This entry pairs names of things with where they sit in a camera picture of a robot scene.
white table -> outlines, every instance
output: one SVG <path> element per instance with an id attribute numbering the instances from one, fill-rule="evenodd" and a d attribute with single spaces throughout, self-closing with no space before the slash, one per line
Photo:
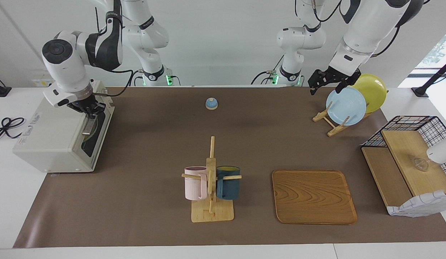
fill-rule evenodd
<path id="1" fill-rule="evenodd" d="M 405 96 L 409 89 L 391 89 L 382 110 L 388 120 L 397 115 L 443 117 L 428 99 Z M 15 88 L 0 98 L 4 117 L 29 119 L 43 98 L 42 88 Z M 11 130 L 18 134 L 20 129 Z M 74 247 L 11 249 L 45 174 L 12 154 L 16 140 L 0 139 L 0 258 L 446 258 L 446 242 L 382 244 L 315 244 L 269 246 Z"/>

white wall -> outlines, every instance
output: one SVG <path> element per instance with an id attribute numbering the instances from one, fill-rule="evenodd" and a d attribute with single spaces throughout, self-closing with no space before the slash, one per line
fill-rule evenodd
<path id="1" fill-rule="evenodd" d="M 328 0 L 323 15 L 330 13 L 337 2 Z M 162 60 L 187 85 L 249 84 L 258 72 L 272 69 L 282 55 L 276 45 L 277 32 L 287 26 L 301 26 L 295 17 L 293 0 L 148 3 L 156 21 L 170 34 L 169 46 L 159 50 Z M 327 68 L 346 24 L 337 13 L 323 28 L 328 37 L 325 46 L 304 51 L 306 77 L 316 68 Z M 32 86 L 34 71 L 44 69 L 38 58 L 40 49 L 64 29 L 96 31 L 95 10 L 88 0 L 0 0 L 3 81 L 15 87 Z M 397 87 L 445 33 L 446 0 L 431 1 L 401 28 L 384 55 L 371 59 L 361 70 L 378 75 L 389 87 Z M 381 44 L 381 49 L 389 40 Z M 140 67 L 138 59 L 126 48 L 119 69 Z M 128 77 L 96 68 L 87 71 L 90 77 L 101 79 L 108 86 L 123 85 Z"/>

mug handle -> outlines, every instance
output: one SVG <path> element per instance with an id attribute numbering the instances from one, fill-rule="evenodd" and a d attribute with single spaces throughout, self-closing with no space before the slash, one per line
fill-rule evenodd
<path id="1" fill-rule="evenodd" d="M 200 175 L 201 180 L 200 180 L 200 195 L 199 195 L 199 199 L 201 200 L 203 197 L 203 194 L 207 193 L 207 175 L 206 174 L 201 174 Z"/>
<path id="2" fill-rule="evenodd" d="M 223 195 L 223 177 L 218 179 L 218 188 L 216 190 L 216 196 L 224 198 L 224 195 Z"/>

mug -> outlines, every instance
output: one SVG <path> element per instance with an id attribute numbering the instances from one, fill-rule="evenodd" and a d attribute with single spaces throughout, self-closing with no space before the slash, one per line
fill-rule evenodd
<path id="1" fill-rule="evenodd" d="M 236 166 L 218 166 L 216 168 L 216 196 L 223 200 L 235 200 L 239 197 L 240 179 L 223 180 L 225 176 L 240 175 L 240 168 Z"/>
<path id="2" fill-rule="evenodd" d="M 185 177 L 185 198 L 205 200 L 207 198 L 207 168 L 205 166 L 186 167 L 185 174 L 201 176 L 200 180 Z"/>

wire basket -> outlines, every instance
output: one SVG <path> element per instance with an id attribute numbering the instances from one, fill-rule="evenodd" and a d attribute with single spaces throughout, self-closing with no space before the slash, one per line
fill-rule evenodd
<path id="1" fill-rule="evenodd" d="M 362 147 L 387 147 L 382 131 L 417 131 L 428 147 L 446 139 L 446 127 L 437 116 L 397 116 L 362 144 Z M 446 163 L 440 166 L 446 174 Z"/>

